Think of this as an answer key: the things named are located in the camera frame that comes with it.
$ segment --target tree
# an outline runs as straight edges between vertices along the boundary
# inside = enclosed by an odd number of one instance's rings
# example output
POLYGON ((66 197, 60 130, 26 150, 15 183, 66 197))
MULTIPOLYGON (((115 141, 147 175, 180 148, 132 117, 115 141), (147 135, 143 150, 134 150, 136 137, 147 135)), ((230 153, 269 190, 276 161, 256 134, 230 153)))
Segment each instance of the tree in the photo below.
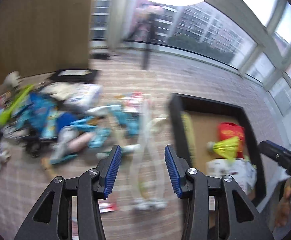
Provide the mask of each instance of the tree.
POLYGON ((223 52, 217 48, 211 48, 207 42, 198 42, 195 38, 184 34, 171 36, 167 44, 176 48, 186 49, 207 56, 223 63, 229 64, 234 57, 232 52, 223 52))

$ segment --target shuttlecock cork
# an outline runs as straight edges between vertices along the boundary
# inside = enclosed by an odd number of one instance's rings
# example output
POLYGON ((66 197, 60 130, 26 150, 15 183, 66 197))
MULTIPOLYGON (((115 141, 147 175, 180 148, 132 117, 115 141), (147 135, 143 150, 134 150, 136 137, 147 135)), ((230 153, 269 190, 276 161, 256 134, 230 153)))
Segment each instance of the shuttlecock cork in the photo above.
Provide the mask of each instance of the shuttlecock cork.
POLYGON ((208 151, 215 152, 225 159, 236 158, 238 147, 239 147, 239 137, 237 136, 234 136, 232 138, 220 142, 207 143, 208 151))

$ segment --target silver bolt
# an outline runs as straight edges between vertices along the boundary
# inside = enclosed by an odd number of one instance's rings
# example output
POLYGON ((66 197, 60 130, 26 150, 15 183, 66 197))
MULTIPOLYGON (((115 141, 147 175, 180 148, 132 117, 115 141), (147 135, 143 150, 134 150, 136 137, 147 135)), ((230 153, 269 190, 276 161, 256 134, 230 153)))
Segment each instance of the silver bolt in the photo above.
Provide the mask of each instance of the silver bolt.
POLYGON ((90 175, 96 175, 98 173, 98 170, 97 169, 90 169, 89 170, 89 174, 90 175))
POLYGON ((190 173, 190 174, 197 174, 197 169, 195 169, 195 168, 190 168, 190 169, 188 169, 188 172, 190 173))
POLYGON ((226 182, 231 182, 231 181, 232 181, 232 177, 231 177, 230 175, 225 175, 225 176, 224 176, 224 180, 225 180, 226 182))
POLYGON ((55 183, 60 183, 60 182, 62 181, 62 177, 61 177, 61 176, 57 176, 57 177, 55 177, 55 178, 53 179, 53 181, 54 181, 55 183))

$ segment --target lime green object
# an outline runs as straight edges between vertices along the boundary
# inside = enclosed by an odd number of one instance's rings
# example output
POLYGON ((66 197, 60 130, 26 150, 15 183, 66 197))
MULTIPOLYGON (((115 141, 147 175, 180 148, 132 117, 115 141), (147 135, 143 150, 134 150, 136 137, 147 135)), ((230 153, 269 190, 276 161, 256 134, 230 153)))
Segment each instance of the lime green object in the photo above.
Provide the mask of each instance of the lime green object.
POLYGON ((25 96, 27 94, 29 94, 29 92, 32 90, 32 88, 33 88, 33 85, 25 86, 24 89, 22 91, 20 91, 18 95, 16 95, 14 101, 11 103, 11 106, 1 112, 1 114, 0 114, 0 126, 5 125, 9 121, 12 111, 16 107, 19 107, 22 100, 25 98, 25 96))

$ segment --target blue ribbed pad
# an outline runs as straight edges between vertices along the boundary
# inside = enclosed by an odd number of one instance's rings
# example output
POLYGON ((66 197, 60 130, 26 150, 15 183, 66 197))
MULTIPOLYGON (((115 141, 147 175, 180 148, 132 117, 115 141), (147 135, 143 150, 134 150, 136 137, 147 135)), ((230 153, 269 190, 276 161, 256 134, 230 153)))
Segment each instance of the blue ribbed pad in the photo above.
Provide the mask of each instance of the blue ribbed pad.
POLYGON ((121 163, 121 156, 122 156, 121 147, 118 147, 109 166, 108 173, 105 177, 105 189, 103 191, 105 198, 108 198, 108 196, 111 194, 113 190, 118 169, 121 163))
POLYGON ((180 175, 175 166, 170 150, 167 146, 164 149, 164 159, 166 161, 167 170, 169 172, 173 191, 178 196, 178 198, 180 198, 182 196, 182 190, 180 187, 180 175))

